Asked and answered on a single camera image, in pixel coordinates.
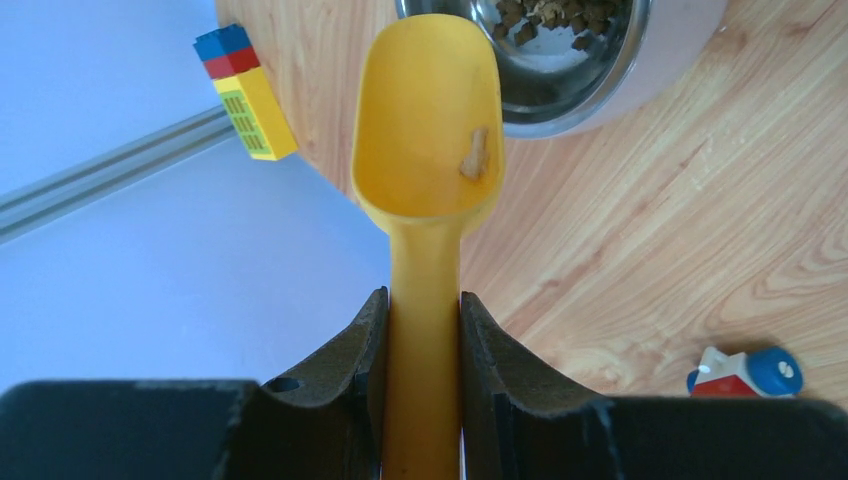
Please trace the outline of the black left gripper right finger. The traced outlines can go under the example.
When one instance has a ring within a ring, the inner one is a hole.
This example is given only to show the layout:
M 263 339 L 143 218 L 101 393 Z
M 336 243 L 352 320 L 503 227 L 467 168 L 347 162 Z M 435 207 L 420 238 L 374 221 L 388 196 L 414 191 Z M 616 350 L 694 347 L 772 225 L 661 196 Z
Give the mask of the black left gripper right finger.
M 460 300 L 470 479 L 843 479 L 847 415 L 820 400 L 601 395 Z

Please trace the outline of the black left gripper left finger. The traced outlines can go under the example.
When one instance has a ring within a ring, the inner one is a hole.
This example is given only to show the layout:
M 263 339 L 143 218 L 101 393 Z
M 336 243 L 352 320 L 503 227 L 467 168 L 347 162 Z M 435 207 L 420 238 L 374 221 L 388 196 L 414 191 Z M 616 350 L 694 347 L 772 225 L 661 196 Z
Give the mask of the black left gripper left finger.
M 41 380 L 1 397 L 5 479 L 376 479 L 388 292 L 266 383 Z

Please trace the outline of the yellow food scoop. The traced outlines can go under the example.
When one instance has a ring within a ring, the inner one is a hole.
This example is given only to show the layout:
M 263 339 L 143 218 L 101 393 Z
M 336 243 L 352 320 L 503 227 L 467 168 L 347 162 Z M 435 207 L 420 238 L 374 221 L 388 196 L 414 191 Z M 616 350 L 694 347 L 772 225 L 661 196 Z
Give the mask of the yellow food scoop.
M 500 82 L 480 27 L 447 14 L 384 28 L 363 65 L 356 197 L 390 243 L 381 475 L 460 475 L 460 241 L 505 173 Z

